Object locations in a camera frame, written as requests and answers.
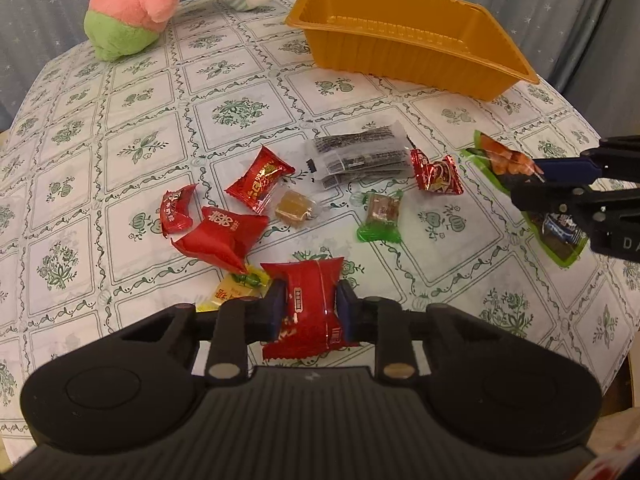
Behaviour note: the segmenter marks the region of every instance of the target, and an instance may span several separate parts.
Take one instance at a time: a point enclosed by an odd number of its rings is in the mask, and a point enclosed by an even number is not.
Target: orange plastic tray
[[[491,101],[540,80],[482,6],[463,0],[297,0],[318,66],[411,81]]]

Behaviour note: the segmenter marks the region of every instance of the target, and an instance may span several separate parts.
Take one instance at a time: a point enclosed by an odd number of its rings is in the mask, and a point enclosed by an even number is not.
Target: clear plastic wrapper
[[[474,147],[462,151],[497,189],[506,195],[530,179],[545,181],[543,171],[532,158],[511,150],[482,132],[476,131]],[[587,244],[586,234],[569,215],[523,212],[545,253],[560,267],[569,267]]]
[[[391,126],[357,134],[308,140],[306,163],[314,179],[322,182],[329,176],[345,173],[409,170],[410,151],[406,132],[396,121]]]
[[[381,240],[393,244],[401,244],[402,237],[398,229],[402,191],[392,195],[369,192],[356,197],[366,203],[367,218],[356,232],[361,242]]]
[[[280,336],[262,347],[264,359],[306,359],[347,346],[334,310],[342,261],[262,264],[271,278],[287,283],[287,310]]]

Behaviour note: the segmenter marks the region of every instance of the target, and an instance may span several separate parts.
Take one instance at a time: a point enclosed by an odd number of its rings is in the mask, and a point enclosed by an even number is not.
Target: red candy wrapper
[[[249,170],[225,189],[225,192],[259,215],[264,211],[278,179],[295,172],[294,167],[280,160],[269,148],[263,146]]]
[[[246,274],[244,258],[269,223],[268,216],[239,215],[206,206],[204,220],[172,245],[182,254],[229,272]]]
[[[178,191],[167,191],[160,204],[160,225],[162,234],[179,233],[193,225],[189,216],[189,202],[197,184],[184,186]]]
[[[462,195],[465,192],[452,156],[446,155],[442,160],[429,162],[422,150],[415,149],[411,150],[411,162],[419,189],[448,195]]]
[[[287,316],[280,338],[262,347],[264,359],[306,359],[347,346],[335,315],[335,284],[343,258],[294,264],[262,264],[273,279],[287,282]]]

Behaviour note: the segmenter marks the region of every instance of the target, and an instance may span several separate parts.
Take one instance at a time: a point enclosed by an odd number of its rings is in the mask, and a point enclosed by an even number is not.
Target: floral tablecloth
[[[469,146],[476,129],[536,157],[597,144],[545,82],[485,103],[316,68],[304,35],[284,25],[294,1],[233,12],[190,0],[135,57],[99,62],[84,43],[40,73],[0,153],[0,435],[11,459],[33,445],[19,407],[30,373],[166,306],[197,302],[222,278],[159,234],[167,189],[198,184],[194,218],[204,205],[247,212],[223,190],[267,145],[298,169],[292,186],[316,192],[307,139],[394,121],[434,158]],[[605,389],[640,320],[639,266],[587,249],[560,269],[507,197],[468,162],[460,173],[460,197],[425,196],[411,179],[328,190],[320,223],[295,231],[272,222],[250,260],[344,256],[359,295],[416,310],[450,303],[580,362]],[[399,188],[404,243],[358,243],[364,212],[350,195]],[[298,365],[373,357],[362,346]],[[259,346],[250,359],[261,361]]]

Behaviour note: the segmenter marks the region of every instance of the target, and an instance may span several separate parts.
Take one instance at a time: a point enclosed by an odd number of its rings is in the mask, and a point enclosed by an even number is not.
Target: metal screw
[[[233,379],[240,373],[240,368],[233,363],[218,363],[209,368],[209,375],[216,379]]]
[[[390,379],[408,379],[415,374],[415,368],[407,363],[391,363],[385,366],[383,372]]]

